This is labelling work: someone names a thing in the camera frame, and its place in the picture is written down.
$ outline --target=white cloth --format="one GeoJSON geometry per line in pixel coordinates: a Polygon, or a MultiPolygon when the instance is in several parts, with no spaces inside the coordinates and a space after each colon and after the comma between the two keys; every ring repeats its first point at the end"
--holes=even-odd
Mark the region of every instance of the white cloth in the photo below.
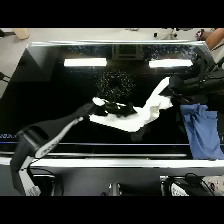
{"type": "MultiPolygon", "coordinates": [[[[159,95],[168,85],[169,77],[166,77],[154,89],[143,108],[133,107],[137,112],[135,114],[127,117],[117,117],[115,114],[110,113],[107,116],[91,115],[90,121],[127,132],[136,132],[144,125],[156,120],[159,117],[160,109],[167,109],[173,106],[169,97],[159,95]]],[[[99,98],[93,98],[93,102],[98,106],[104,104],[104,101],[99,98]]]]}

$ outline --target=brown object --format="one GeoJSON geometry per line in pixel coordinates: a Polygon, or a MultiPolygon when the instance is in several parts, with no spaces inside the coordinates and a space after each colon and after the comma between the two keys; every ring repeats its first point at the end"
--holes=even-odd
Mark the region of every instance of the brown object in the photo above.
{"type": "Polygon", "coordinates": [[[12,30],[20,40],[27,39],[30,36],[27,28],[12,28],[12,30]]]}
{"type": "Polygon", "coordinates": [[[205,42],[208,45],[209,50],[212,50],[222,41],[223,38],[224,28],[218,28],[211,35],[209,35],[205,42]]]}

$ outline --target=blue towel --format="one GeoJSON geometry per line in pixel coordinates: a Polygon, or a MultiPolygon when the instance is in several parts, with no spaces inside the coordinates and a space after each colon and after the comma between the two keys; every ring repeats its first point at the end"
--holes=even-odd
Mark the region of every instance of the blue towel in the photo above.
{"type": "Polygon", "coordinates": [[[181,105],[191,153],[194,159],[224,159],[217,131],[217,111],[206,105],[181,105]]]}

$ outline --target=glossy black tabletop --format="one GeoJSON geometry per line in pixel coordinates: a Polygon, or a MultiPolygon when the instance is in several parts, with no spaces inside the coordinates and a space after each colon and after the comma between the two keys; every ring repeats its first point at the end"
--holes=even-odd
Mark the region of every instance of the glossy black tabletop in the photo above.
{"type": "MultiPolygon", "coordinates": [[[[13,151],[16,145],[13,142],[17,142],[15,134],[25,126],[64,117],[96,96],[144,106],[163,78],[177,75],[188,79],[199,75],[197,48],[207,51],[202,42],[32,43],[25,49],[1,100],[1,150],[13,151]],[[66,63],[68,59],[90,58],[103,59],[106,65],[66,63]],[[192,66],[150,68],[150,61],[162,59],[188,59],[192,66]]],[[[72,127],[61,143],[63,147],[57,147],[54,152],[159,154],[178,151],[190,155],[177,104],[161,111],[160,117],[146,125],[137,137],[136,133],[85,120],[72,127]]]]}

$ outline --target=floor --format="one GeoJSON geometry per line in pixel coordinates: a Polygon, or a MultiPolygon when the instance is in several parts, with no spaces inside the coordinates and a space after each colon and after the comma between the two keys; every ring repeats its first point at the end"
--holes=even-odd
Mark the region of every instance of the floor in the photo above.
{"type": "MultiPolygon", "coordinates": [[[[154,40],[155,30],[161,28],[140,28],[139,31],[129,31],[124,28],[29,28],[30,37],[19,40],[17,36],[7,36],[0,39],[0,71],[11,77],[19,59],[31,42],[39,41],[75,41],[75,40],[154,40]]],[[[195,40],[199,28],[189,31],[178,31],[179,40],[195,40]]],[[[7,84],[0,82],[0,98],[7,84]]]]}

